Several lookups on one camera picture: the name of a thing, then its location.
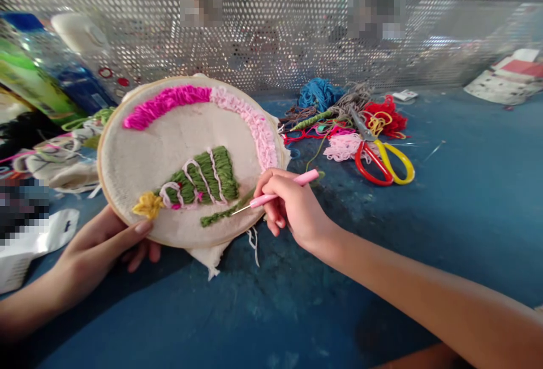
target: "perforated metal sheet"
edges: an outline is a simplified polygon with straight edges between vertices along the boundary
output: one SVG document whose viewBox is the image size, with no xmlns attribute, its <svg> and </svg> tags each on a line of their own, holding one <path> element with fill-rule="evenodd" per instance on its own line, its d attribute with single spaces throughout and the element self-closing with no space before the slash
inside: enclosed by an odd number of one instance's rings
<svg viewBox="0 0 543 369">
<path fill-rule="evenodd" d="M 347 39 L 347 0 L 223 0 L 222 25 L 187 27 L 179 0 L 2 0 L 49 19 L 88 14 L 141 82 L 203 72 L 248 93 L 320 76 L 377 89 L 462 85 L 501 54 L 543 46 L 543 0 L 406 0 L 406 37 Z M 4 24 L 2 36 L 12 33 Z"/>
</svg>

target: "pink punch needle handle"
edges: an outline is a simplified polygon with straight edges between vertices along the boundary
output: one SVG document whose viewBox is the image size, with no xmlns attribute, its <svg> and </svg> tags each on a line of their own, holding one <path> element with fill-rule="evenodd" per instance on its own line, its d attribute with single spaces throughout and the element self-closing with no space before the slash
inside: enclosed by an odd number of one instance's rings
<svg viewBox="0 0 543 369">
<path fill-rule="evenodd" d="M 305 184 L 314 181 L 317 178 L 318 171 L 316 169 L 312 169 L 305 174 L 298 175 L 296 178 L 293 179 L 293 181 L 296 182 L 299 186 L 304 186 Z M 251 201 L 251 208 L 258 208 L 259 206 L 262 206 L 275 198 L 277 198 L 277 195 L 260 195 L 258 198 L 254 198 Z"/>
</svg>

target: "yellow yarn flower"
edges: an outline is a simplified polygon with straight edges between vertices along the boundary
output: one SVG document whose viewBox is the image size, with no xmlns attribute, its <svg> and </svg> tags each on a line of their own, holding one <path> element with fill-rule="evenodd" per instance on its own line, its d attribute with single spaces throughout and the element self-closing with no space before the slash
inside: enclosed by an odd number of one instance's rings
<svg viewBox="0 0 543 369">
<path fill-rule="evenodd" d="M 147 216 L 147 219 L 156 219 L 160 208 L 164 207 L 162 198 L 156 196 L 152 192 L 146 192 L 140 196 L 139 203 L 133 207 L 132 211 L 135 214 Z"/>
</svg>

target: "blue table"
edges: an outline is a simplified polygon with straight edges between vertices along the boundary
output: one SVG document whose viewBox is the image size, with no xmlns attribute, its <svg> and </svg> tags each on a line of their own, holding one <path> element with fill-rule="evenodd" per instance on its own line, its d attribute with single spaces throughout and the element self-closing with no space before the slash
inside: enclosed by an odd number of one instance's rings
<svg viewBox="0 0 543 369">
<path fill-rule="evenodd" d="M 401 106 L 418 144 L 402 147 L 414 183 L 377 187 L 354 161 L 320 155 L 314 165 L 326 178 L 314 191 L 338 224 L 372 242 L 541 304 L 543 101 L 505 111 L 459 89 L 445 92 L 421 92 Z M 291 104 L 262 106 L 281 116 Z M 295 143 L 300 156 L 289 169 L 302 172 L 318 144 Z M 104 205 L 103 195 L 70 203 L 81 210 L 80 224 Z M 135 274 L 115 268 L 87 300 L 31 337 L 24 355 L 42 368 L 360 368 L 437 342 L 286 231 L 274 238 L 263 223 L 257 228 L 260 269 L 246 235 L 226 250 L 211 282 L 187 253 L 164 248 L 158 265 L 146 262 Z M 58 256 L 36 260 L 29 281 Z"/>
</svg>

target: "scissor blade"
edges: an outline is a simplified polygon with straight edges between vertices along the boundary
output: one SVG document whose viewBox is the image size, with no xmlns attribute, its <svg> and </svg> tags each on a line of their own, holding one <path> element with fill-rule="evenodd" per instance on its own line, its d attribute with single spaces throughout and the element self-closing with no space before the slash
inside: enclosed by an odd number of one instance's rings
<svg viewBox="0 0 543 369">
<path fill-rule="evenodd" d="M 368 128 L 352 106 L 349 106 L 349 112 L 351 113 L 352 120 L 362 138 L 366 141 L 375 141 L 375 136 L 372 134 L 371 131 L 368 130 Z"/>
</svg>

